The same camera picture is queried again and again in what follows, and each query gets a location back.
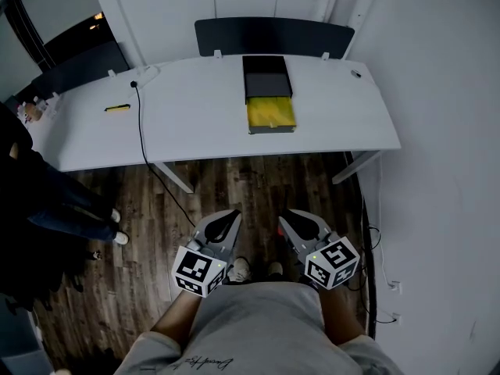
yellow object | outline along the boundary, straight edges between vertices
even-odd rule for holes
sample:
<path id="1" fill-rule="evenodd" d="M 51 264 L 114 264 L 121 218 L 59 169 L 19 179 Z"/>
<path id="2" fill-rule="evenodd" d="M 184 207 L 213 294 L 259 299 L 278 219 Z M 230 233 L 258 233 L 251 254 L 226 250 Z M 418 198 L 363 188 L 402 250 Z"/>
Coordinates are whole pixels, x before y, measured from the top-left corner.
<path id="1" fill-rule="evenodd" d="M 248 125 L 271 129 L 297 126 L 289 97 L 252 97 L 247 100 Z"/>
<path id="2" fill-rule="evenodd" d="M 123 111 L 125 109 L 130 109 L 130 104 L 114 105 L 113 107 L 108 107 L 104 111 Z"/>

person's hand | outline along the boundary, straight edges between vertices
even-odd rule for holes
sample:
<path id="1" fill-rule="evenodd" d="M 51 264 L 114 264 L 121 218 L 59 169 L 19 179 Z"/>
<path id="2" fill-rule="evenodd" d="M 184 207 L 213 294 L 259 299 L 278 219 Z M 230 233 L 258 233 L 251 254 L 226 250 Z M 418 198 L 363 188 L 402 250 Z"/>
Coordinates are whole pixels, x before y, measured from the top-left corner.
<path id="1" fill-rule="evenodd" d="M 19 146 L 17 145 L 17 143 L 14 143 L 12 145 L 12 147 L 10 148 L 10 153 L 9 155 L 13 158 L 13 159 L 17 159 L 17 156 L 19 155 Z"/>

white sneaker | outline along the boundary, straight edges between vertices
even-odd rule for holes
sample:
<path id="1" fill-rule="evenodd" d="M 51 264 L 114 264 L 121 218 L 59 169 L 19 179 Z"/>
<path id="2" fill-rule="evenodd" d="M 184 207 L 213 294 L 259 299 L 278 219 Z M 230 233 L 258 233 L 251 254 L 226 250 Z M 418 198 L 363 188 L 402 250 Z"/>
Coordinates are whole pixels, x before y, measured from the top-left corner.
<path id="1" fill-rule="evenodd" d="M 252 278 L 252 272 L 250 271 L 248 261 L 243 257 L 235 259 L 233 268 L 227 273 L 227 276 L 231 282 L 245 282 L 250 280 Z"/>
<path id="2" fill-rule="evenodd" d="M 126 245 L 128 243 L 128 236 L 124 232 L 116 232 L 116 236 L 112 241 L 119 245 Z"/>
<path id="3" fill-rule="evenodd" d="M 267 276 L 273 275 L 273 273 L 279 273 L 280 275 L 283 275 L 283 266 L 278 261 L 272 262 L 267 269 Z"/>
<path id="4" fill-rule="evenodd" d="M 111 212 L 111 221 L 118 223 L 122 219 L 122 216 L 120 215 L 120 211 L 117 209 L 112 209 Z"/>

power outlet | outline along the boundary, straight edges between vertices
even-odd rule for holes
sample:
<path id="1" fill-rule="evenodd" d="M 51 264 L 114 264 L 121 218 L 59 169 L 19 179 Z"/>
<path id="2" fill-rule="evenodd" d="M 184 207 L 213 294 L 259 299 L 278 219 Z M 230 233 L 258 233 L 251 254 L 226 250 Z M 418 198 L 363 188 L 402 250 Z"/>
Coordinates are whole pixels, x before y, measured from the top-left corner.
<path id="1" fill-rule="evenodd" d="M 402 325 L 402 317 L 401 317 L 400 314 L 397 314 L 396 312 L 393 312 L 392 313 L 392 318 L 395 319 L 395 322 L 394 322 L 395 325 L 399 325 L 399 326 Z"/>
<path id="2" fill-rule="evenodd" d="M 391 290 L 395 291 L 396 293 L 398 293 L 400 295 L 402 295 L 403 294 L 403 289 L 402 289 L 401 282 L 399 282 L 397 280 L 393 280 L 391 282 Z"/>

desk leg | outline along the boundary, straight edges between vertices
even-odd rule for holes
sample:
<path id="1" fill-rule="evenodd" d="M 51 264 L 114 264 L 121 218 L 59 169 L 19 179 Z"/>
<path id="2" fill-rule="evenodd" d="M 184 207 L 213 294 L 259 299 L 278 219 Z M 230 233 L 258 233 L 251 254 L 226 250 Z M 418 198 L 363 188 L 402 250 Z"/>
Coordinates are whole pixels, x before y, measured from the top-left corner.
<path id="1" fill-rule="evenodd" d="M 175 167 L 175 162 L 154 162 L 156 168 L 167 175 L 175 184 L 177 184 L 186 193 L 195 193 L 195 188 L 189 183 L 188 179 Z"/>
<path id="2" fill-rule="evenodd" d="M 351 164 L 346 166 L 341 172 L 331 178 L 332 184 L 340 184 L 343 180 L 349 178 L 352 174 L 358 172 L 365 165 L 371 163 L 382 154 L 381 150 L 375 150 L 371 152 L 364 152 L 358 158 L 356 158 Z"/>

